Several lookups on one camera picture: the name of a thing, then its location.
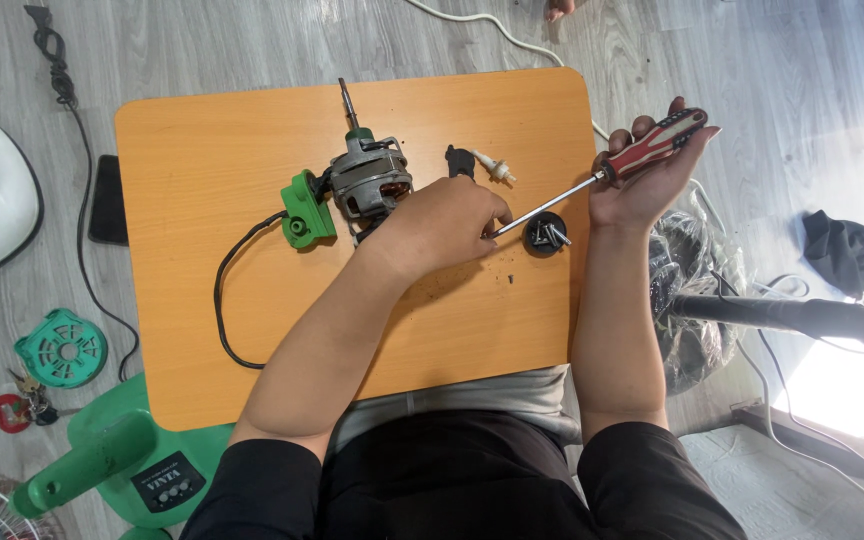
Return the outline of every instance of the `black metal pole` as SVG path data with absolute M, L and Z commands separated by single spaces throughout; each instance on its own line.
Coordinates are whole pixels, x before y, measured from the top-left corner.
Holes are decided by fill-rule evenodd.
M 864 306 L 858 303 L 676 295 L 669 313 L 686 319 L 800 332 L 812 338 L 854 338 L 864 343 Z

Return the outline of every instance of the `wooden table top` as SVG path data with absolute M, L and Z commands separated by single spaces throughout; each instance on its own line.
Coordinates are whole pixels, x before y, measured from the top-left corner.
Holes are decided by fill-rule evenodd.
M 448 176 L 450 144 L 505 159 L 516 183 L 476 181 L 522 215 L 588 178 L 595 144 L 585 81 L 569 68 L 348 85 L 359 122 L 396 137 L 418 190 Z M 212 303 L 222 258 L 284 208 L 302 169 L 345 152 L 338 84 L 124 104 L 115 115 L 139 331 L 152 416 L 167 430 L 234 422 L 257 370 L 223 351 Z M 278 224 L 226 271 L 222 314 L 243 359 L 265 362 L 354 251 L 338 238 L 298 252 Z M 571 248 L 526 253 L 522 227 L 491 257 L 426 276 L 395 306 L 358 398 L 566 363 L 589 220 L 578 194 L 552 210 Z

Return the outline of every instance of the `screwdriver handle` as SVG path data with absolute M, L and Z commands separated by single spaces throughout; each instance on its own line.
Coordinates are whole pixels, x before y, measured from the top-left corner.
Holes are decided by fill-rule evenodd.
M 709 115 L 698 107 L 682 110 L 659 120 L 642 139 L 621 152 L 602 159 L 601 167 L 610 182 L 624 178 L 653 162 L 667 158 L 685 146 L 692 134 L 702 129 Z

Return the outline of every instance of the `red screwdriver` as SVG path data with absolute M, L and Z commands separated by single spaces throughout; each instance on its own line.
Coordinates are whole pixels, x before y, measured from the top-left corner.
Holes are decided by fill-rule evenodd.
M 708 121 L 709 115 L 697 107 L 683 108 L 667 118 L 659 120 L 655 127 L 645 133 L 641 139 L 626 146 L 621 152 L 602 159 L 599 170 L 592 173 L 591 178 L 583 180 L 575 187 L 570 187 L 549 202 L 523 214 L 509 225 L 499 228 L 488 237 L 494 239 L 508 233 L 532 216 L 545 212 L 549 207 L 592 183 L 606 182 L 611 184 L 638 171 L 643 166 L 668 158 L 676 150 L 685 146 L 692 134 L 702 129 Z

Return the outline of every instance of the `person's arm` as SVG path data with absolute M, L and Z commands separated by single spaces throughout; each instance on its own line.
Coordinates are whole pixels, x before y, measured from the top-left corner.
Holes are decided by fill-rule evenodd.
M 429 272 L 495 251 L 495 240 L 481 235 L 496 218 L 511 221 L 509 206 L 465 176 L 441 178 L 406 197 L 275 349 L 229 446 L 279 439 L 321 461 L 402 293 Z
M 685 106 L 678 97 L 669 114 Z M 655 124 L 640 116 L 631 132 L 614 131 L 596 164 Z M 592 185 L 585 281 L 571 357 L 583 442 L 622 422 L 667 428 L 666 376 L 649 306 L 649 230 L 685 189 L 706 144 L 719 131 L 699 129 L 678 153 L 618 187 Z

